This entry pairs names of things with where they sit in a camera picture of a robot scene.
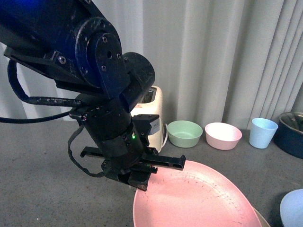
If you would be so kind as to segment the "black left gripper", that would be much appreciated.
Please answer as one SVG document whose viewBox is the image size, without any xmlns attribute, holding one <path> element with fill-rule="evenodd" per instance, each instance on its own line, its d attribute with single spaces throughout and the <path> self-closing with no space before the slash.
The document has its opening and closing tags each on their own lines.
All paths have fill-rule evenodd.
<svg viewBox="0 0 303 227">
<path fill-rule="evenodd" d="M 82 167 L 70 153 L 72 162 L 84 173 L 92 177 L 107 177 L 147 191 L 149 178 L 157 173 L 158 166 L 183 170 L 185 156 L 160 156 L 155 148 L 149 147 L 149 121 L 144 117 L 131 116 L 118 98 L 105 100 L 80 94 L 77 99 L 85 105 L 70 111 L 70 117 L 77 120 L 80 127 L 69 142 L 86 129 L 96 147 L 86 147 L 80 156 L 90 155 L 104 159 L 102 171 L 94 174 Z"/>
</svg>

